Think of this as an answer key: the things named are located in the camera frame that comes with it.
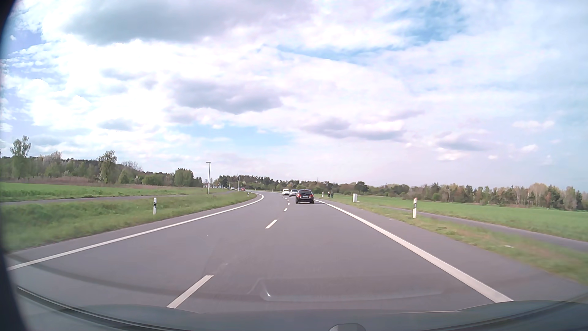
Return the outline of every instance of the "black car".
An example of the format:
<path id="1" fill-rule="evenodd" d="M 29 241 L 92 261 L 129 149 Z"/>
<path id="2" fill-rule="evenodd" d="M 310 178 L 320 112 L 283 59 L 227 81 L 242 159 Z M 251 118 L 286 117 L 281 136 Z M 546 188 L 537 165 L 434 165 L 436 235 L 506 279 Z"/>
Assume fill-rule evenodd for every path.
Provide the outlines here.
<path id="1" fill-rule="evenodd" d="M 315 203 L 315 196 L 310 190 L 298 190 L 298 193 L 296 193 L 296 203 L 299 202 Z"/>

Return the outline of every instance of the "field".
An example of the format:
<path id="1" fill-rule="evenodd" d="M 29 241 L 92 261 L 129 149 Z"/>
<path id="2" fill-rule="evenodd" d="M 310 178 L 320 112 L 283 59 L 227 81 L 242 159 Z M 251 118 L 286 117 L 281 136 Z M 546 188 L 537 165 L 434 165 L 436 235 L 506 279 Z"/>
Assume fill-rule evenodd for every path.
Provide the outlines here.
<path id="1" fill-rule="evenodd" d="M 351 196 L 335 194 L 335 201 L 350 202 Z M 361 206 L 389 206 L 412 210 L 412 200 L 401 198 L 359 196 Z M 499 224 L 558 237 L 588 241 L 588 213 L 583 211 L 547 210 L 545 208 L 509 208 L 462 203 L 419 201 L 417 211 L 460 217 Z"/>
<path id="2" fill-rule="evenodd" d="M 481 249 L 510 257 L 511 259 L 543 269 L 558 276 L 566 277 L 588 285 L 588 254 L 586 253 L 533 240 L 527 237 L 517 236 L 515 234 L 491 231 L 481 227 L 467 226 L 450 221 L 440 221 L 423 216 L 413 219 L 412 211 L 394 210 L 378 206 L 377 204 L 364 203 L 364 201 L 370 201 L 370 197 L 367 198 L 368 199 L 366 199 L 365 196 L 361 196 L 358 198 L 360 201 L 359 203 L 353 203 L 351 197 L 336 194 L 335 198 L 322 198 L 322 200 L 336 200 L 373 213 L 384 215 L 391 219 L 399 220 L 431 232 L 442 234 L 453 240 L 477 246 Z"/>
<path id="3" fill-rule="evenodd" d="M 153 215 L 150 198 L 126 201 L 86 201 L 3 206 L 2 234 L 7 251 L 169 219 L 229 206 L 254 198 L 245 192 L 218 196 L 160 197 Z"/>
<path id="4" fill-rule="evenodd" d="M 211 192 L 223 191 L 211 189 Z M 168 186 L 92 187 L 54 184 L 0 183 L 0 202 L 119 196 L 203 194 L 205 188 Z"/>

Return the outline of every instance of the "blue sky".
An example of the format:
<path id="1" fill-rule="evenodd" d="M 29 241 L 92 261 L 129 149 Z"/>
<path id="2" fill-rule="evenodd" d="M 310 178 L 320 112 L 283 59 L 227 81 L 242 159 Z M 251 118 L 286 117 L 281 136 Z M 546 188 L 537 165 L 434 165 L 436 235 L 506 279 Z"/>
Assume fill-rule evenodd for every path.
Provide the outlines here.
<path id="1" fill-rule="evenodd" d="M 587 22 L 582 1 L 21 2 L 0 150 L 588 190 Z"/>

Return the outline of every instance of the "lamp post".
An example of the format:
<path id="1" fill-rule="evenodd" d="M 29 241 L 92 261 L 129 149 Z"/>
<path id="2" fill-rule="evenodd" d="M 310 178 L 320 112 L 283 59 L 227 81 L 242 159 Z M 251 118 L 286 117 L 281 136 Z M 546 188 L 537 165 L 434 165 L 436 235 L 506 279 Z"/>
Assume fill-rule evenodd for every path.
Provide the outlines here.
<path id="1" fill-rule="evenodd" d="M 211 163 L 210 162 L 206 162 L 208 163 L 208 180 L 206 183 L 206 195 L 211 193 Z"/>

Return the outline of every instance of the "road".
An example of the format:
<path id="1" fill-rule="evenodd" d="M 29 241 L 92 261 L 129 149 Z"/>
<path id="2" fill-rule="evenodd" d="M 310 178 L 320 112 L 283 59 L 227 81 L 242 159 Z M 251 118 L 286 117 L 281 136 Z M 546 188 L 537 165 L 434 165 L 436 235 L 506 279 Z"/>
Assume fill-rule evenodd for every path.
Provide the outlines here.
<path id="1" fill-rule="evenodd" d="M 414 312 L 567 300 L 588 292 L 573 281 L 365 210 L 332 202 L 295 204 L 267 192 L 234 206 L 19 251 L 7 259 L 17 285 L 72 306 Z"/>

